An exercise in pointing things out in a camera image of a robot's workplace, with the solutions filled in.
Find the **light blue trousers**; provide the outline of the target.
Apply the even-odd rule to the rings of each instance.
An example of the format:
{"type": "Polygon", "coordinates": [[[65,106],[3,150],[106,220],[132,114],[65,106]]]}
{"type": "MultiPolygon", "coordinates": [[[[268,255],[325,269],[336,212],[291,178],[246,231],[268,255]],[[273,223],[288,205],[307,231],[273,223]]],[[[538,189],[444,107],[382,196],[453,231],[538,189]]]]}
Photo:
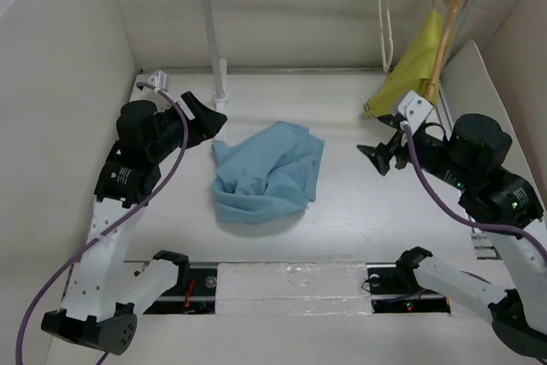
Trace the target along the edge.
{"type": "Polygon", "coordinates": [[[267,235],[297,221],[316,200],[325,141],[308,127],[278,121],[230,146],[212,144],[212,195],[220,228],[267,235]]]}

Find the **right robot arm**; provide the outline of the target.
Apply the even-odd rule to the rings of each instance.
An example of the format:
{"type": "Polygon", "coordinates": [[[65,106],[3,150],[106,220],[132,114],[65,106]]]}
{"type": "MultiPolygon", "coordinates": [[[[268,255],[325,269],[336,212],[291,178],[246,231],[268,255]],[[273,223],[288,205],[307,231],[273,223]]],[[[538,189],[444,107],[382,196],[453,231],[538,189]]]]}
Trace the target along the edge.
{"type": "Polygon", "coordinates": [[[395,262],[402,300],[434,291],[473,311],[514,353],[546,362],[546,227],[532,185],[503,167],[511,136],[491,117],[460,116],[435,138],[430,123],[411,132],[401,115],[379,121],[395,129],[387,144],[357,149],[381,175],[412,165],[430,198],[453,220],[486,234],[514,288],[495,286],[414,247],[395,262]]]}

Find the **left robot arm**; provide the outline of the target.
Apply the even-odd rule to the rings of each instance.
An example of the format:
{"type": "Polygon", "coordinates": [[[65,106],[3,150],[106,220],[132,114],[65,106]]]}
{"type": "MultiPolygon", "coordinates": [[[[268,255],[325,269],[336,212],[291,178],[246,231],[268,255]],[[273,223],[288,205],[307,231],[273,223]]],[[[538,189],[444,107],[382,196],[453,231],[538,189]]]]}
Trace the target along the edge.
{"type": "Polygon", "coordinates": [[[117,139],[94,190],[85,250],[59,309],[44,314],[41,328],[68,343],[119,356],[130,346],[138,318],[164,293],[191,286],[187,256],[158,251],[125,290],[118,281],[136,226],[152,198],[174,176],[185,151],[212,139],[227,117],[191,92],[181,96],[192,113],[171,101],[160,111],[149,100],[125,104],[117,139]]]}

